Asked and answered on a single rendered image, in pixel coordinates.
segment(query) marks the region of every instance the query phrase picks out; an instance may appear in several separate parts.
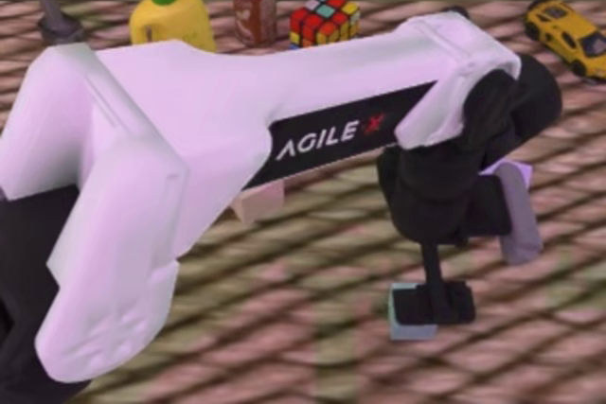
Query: car windshield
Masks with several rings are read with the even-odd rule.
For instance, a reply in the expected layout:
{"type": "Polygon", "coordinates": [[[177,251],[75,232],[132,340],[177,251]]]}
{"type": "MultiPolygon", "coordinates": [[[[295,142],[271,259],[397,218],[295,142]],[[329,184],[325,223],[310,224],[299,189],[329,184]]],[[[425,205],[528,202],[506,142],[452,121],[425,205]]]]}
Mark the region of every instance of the car windshield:
{"type": "Polygon", "coordinates": [[[587,57],[599,57],[606,54],[606,37],[599,32],[581,38],[580,45],[587,57]]]}

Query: colorful cube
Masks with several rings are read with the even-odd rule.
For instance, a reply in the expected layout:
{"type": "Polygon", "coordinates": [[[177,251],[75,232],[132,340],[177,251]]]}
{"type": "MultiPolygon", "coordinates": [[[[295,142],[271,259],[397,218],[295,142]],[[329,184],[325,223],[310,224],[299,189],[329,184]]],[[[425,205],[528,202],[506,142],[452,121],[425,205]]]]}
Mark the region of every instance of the colorful cube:
{"type": "Polygon", "coordinates": [[[291,15],[292,49],[356,38],[360,7],[348,0],[308,0],[291,15]]]}

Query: agilex logo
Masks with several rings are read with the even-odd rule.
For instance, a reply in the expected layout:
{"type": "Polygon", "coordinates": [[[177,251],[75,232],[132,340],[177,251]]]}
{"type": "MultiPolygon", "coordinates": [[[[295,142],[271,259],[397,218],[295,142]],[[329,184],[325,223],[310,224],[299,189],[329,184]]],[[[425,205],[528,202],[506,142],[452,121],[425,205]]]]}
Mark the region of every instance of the agilex logo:
{"type": "Polygon", "coordinates": [[[273,148],[248,188],[396,143],[394,131],[434,82],[285,118],[270,127],[273,148]]]}

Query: yellow bottle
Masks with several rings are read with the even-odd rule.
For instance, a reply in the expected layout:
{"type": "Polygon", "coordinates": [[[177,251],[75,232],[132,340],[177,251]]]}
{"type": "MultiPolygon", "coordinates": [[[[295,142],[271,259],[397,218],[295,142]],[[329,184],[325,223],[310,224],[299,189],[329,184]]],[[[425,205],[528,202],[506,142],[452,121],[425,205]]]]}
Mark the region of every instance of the yellow bottle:
{"type": "Polygon", "coordinates": [[[215,52],[215,40],[203,0],[142,0],[129,21],[133,44],[183,40],[215,52]]]}

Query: beige cube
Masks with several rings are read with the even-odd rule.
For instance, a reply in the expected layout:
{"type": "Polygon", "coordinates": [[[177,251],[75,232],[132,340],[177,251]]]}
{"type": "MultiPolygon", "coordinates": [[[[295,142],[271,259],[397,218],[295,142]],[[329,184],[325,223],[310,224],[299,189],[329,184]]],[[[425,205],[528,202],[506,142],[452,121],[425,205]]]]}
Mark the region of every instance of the beige cube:
{"type": "Polygon", "coordinates": [[[279,180],[242,191],[231,208],[244,224],[271,217],[284,206],[284,182],[279,180]]]}

